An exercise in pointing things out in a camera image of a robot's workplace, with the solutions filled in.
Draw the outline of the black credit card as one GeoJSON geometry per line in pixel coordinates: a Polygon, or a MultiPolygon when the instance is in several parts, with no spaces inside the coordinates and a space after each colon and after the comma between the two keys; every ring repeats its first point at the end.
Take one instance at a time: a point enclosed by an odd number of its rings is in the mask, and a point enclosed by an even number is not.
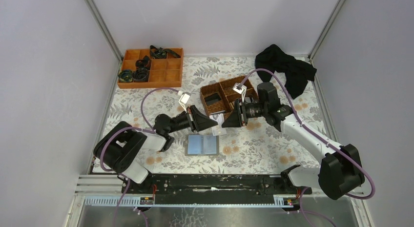
{"type": "Polygon", "coordinates": [[[216,93],[206,96],[204,100],[205,100],[206,105],[209,106],[209,105],[213,105],[214,103],[221,101],[222,98],[220,94],[216,92],[216,93]]]}

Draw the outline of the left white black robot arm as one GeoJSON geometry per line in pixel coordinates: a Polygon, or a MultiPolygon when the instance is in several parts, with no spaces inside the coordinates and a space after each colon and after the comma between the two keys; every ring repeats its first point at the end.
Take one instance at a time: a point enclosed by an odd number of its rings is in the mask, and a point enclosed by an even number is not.
{"type": "Polygon", "coordinates": [[[97,143],[93,155],[110,171],[141,184],[150,172],[136,158],[140,150],[164,152],[174,142],[171,133],[183,129],[200,132],[217,125],[215,120],[202,114],[194,105],[175,117],[159,114],[155,119],[154,132],[121,121],[97,143]]]}

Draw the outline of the grey leather card holder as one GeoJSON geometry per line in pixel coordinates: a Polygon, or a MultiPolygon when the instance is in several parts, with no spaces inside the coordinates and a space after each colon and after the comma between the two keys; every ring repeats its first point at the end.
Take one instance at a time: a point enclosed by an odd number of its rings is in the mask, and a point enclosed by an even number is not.
{"type": "Polygon", "coordinates": [[[219,154],[219,137],[188,135],[184,143],[186,156],[215,156],[219,154]]]}

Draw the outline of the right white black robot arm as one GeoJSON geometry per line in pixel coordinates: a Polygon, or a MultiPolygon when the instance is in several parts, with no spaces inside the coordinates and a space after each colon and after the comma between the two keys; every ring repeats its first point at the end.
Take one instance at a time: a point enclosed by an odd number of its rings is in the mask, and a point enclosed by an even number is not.
{"type": "Polygon", "coordinates": [[[234,101],[233,111],[222,127],[243,127],[249,119],[263,117],[267,124],[297,141],[318,161],[318,168],[293,165],[282,171],[280,175],[288,186],[321,189],[329,198],[337,200],[364,184],[357,148],[352,144],[341,145],[307,126],[293,107],[281,104],[272,83],[259,84],[259,99],[253,102],[245,100],[246,86],[236,83],[233,90],[241,97],[234,101]]]}

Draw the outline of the white printed credit card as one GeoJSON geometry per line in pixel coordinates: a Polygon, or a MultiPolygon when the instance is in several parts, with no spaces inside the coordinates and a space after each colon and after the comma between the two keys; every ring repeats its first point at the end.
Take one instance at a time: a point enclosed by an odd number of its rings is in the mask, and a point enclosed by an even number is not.
{"type": "Polygon", "coordinates": [[[222,128],[222,124],[224,122],[224,114],[223,113],[219,113],[219,114],[212,114],[209,116],[210,119],[214,120],[217,125],[212,127],[212,135],[213,136],[223,136],[226,135],[227,131],[225,128],[222,128]]]}

